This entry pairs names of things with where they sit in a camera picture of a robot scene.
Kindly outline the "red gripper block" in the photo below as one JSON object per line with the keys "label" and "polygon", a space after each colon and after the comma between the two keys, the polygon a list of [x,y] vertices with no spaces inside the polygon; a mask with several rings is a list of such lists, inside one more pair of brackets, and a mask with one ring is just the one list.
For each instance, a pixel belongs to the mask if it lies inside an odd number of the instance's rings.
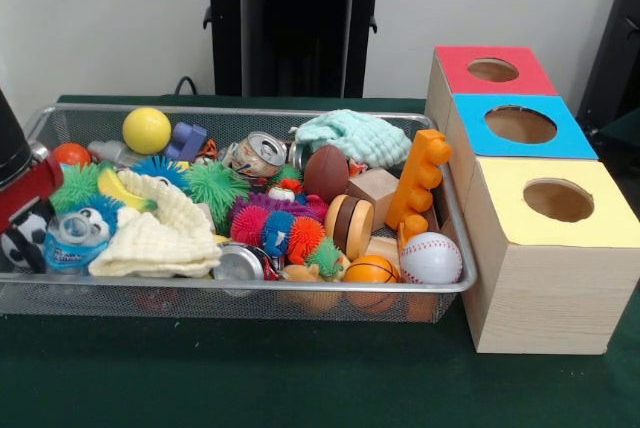
{"label": "red gripper block", "polygon": [[[36,150],[35,159],[27,168],[1,188],[1,232],[12,227],[18,216],[33,206],[33,213],[45,221],[54,217],[54,207],[48,200],[63,184],[63,171],[55,157],[47,150]],[[45,271],[43,256],[46,231],[42,228],[8,232],[11,243],[9,259],[18,267]]]}

